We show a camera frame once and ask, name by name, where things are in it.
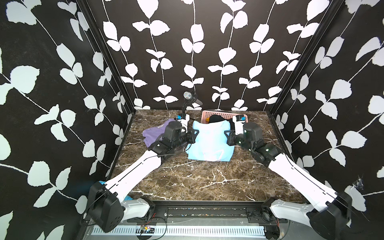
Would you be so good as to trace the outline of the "light blue t-shirt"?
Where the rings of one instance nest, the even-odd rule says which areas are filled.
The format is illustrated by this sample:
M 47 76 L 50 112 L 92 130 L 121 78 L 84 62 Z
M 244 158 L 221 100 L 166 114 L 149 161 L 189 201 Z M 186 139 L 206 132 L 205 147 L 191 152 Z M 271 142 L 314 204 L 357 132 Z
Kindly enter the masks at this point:
M 193 123 L 198 130 L 196 142 L 187 147 L 188 159 L 208 162 L 229 162 L 234 153 L 234 146 L 227 144 L 225 131 L 231 129 L 226 120 L 210 124 Z

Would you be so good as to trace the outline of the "black t-shirt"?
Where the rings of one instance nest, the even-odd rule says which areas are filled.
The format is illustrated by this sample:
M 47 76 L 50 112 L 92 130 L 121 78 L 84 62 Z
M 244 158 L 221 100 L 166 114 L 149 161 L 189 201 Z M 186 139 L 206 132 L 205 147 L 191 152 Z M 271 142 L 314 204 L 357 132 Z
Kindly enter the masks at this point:
M 233 121 L 233 118 L 224 118 L 220 115 L 212 115 L 209 118 L 206 119 L 207 123 L 218 123 L 222 121 L 228 121 L 230 124 L 234 124 L 235 122 Z

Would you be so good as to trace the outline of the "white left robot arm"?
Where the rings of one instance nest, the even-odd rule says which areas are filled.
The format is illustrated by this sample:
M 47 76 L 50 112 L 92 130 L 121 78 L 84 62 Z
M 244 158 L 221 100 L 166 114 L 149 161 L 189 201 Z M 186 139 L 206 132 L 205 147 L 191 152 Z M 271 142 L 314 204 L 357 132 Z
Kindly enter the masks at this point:
M 91 186 L 85 210 L 87 218 L 108 233 L 124 220 L 145 217 L 151 204 L 143 199 L 128 203 L 126 196 L 178 150 L 194 144 L 198 134 L 199 130 L 189 128 L 185 120 L 170 122 L 164 134 L 128 169 L 104 184 L 96 182 Z

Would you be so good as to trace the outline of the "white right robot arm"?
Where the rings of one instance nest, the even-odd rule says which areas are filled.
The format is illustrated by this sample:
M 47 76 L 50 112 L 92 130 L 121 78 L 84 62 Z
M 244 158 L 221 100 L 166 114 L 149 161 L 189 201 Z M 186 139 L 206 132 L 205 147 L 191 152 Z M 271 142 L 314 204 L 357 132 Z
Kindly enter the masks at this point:
M 352 197 L 322 184 L 294 163 L 274 144 L 266 144 L 262 129 L 255 123 L 235 123 L 225 131 L 227 144 L 248 151 L 254 160 L 278 174 L 299 191 L 308 204 L 270 199 L 267 209 L 276 219 L 287 219 L 311 227 L 326 240 L 338 240 L 351 221 Z

